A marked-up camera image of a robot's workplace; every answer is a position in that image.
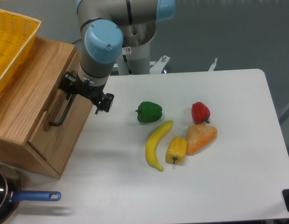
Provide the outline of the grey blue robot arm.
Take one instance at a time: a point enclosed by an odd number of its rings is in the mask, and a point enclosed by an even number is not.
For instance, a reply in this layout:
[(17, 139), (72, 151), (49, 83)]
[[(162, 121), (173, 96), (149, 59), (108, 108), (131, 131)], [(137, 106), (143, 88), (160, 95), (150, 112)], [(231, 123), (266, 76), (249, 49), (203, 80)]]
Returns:
[(173, 0), (77, 1), (82, 55), (77, 72), (67, 72), (61, 81), (67, 99), (81, 95), (98, 111), (108, 112), (114, 96), (103, 89), (114, 64), (121, 75), (149, 74), (156, 24), (175, 12)]

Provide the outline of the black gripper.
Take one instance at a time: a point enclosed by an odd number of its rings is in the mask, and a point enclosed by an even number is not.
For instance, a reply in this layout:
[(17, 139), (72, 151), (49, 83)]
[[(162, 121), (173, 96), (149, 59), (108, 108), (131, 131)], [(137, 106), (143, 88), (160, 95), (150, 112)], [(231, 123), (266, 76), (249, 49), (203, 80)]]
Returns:
[(67, 94), (67, 99), (69, 95), (81, 95), (89, 99), (93, 105), (96, 105), (95, 114), (102, 111), (109, 112), (112, 106), (114, 95), (111, 93), (104, 94), (104, 87), (105, 83), (96, 86), (90, 79), (84, 79), (83, 77), (81, 79), (78, 74), (73, 76), (68, 71), (59, 84), (59, 89)]

